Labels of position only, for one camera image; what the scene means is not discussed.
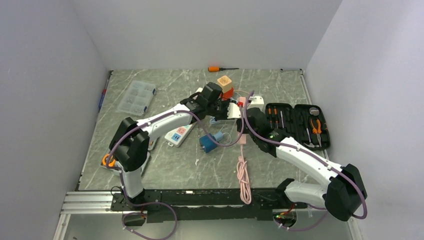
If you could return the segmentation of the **peach cube charger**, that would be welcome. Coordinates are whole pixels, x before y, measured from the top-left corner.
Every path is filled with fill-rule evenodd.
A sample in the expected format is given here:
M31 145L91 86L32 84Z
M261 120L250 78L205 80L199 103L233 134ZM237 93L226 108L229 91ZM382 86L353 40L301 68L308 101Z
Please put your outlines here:
M229 92L233 88L232 80L227 75L218 78L216 82L221 87L223 94Z

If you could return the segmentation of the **blue cube charger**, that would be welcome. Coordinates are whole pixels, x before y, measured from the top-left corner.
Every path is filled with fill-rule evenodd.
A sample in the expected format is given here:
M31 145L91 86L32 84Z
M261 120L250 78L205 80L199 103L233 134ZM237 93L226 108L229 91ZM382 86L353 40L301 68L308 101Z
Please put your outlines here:
M210 134L204 135L199 139L200 149L203 150L206 154L217 147L217 144L211 139L215 140L215 138Z

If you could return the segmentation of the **pink power strip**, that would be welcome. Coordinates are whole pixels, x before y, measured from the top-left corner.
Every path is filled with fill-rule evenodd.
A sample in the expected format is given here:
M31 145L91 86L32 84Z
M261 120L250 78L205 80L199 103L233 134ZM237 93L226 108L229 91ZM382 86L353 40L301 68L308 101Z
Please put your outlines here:
M238 144L240 145L245 145L247 143L247 134L241 134L239 140L238 140Z

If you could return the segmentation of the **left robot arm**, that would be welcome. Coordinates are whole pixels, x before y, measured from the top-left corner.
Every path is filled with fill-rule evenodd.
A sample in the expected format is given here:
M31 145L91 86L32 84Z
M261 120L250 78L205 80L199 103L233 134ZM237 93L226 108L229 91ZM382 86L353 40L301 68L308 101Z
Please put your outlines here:
M116 160L114 168L119 172L126 193L123 202L129 209L137 210L144 203L141 171L150 142L174 129L200 122L207 116L226 120L230 108L237 104L230 98L224 99L223 95L218 84L209 82L201 91L169 110L140 120L127 117L120 123L110 142L109 156Z

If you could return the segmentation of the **red cube adapter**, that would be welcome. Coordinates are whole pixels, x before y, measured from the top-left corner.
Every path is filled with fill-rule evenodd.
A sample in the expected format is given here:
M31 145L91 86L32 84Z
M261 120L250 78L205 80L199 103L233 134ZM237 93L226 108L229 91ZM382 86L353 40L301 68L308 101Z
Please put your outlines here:
M221 98L225 101L231 99L234 96L234 88L232 87L230 90L223 92Z

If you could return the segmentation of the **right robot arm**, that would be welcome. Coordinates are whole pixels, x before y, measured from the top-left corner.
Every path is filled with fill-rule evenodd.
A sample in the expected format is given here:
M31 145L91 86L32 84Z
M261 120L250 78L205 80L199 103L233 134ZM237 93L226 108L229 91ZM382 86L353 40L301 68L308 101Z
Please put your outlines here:
M317 182L284 180L275 194L280 207L305 203L325 209L344 222L350 218L363 220L368 216L368 194L356 166L350 163L340 165L302 146L286 130L268 124L265 113L257 107L241 107L237 115L240 120L238 128L243 134L248 134L261 151L291 163Z

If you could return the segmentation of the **light blue charger plug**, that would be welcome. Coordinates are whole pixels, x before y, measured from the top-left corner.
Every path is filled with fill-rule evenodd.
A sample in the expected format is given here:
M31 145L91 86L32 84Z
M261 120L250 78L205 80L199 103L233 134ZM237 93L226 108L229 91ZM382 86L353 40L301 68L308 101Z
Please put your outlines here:
M219 131L215 133L213 137L217 142L220 142L224 138L224 134L221 131Z

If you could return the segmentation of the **white power strip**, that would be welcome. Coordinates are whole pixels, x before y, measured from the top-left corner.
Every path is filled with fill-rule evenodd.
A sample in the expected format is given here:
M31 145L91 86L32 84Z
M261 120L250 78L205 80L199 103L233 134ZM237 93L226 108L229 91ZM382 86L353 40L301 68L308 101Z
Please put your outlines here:
M190 134L192 129L195 127L196 123L192 123L189 125L181 126L169 131L164 139L167 141L168 145L171 147L180 147L180 145L184 142L187 136Z

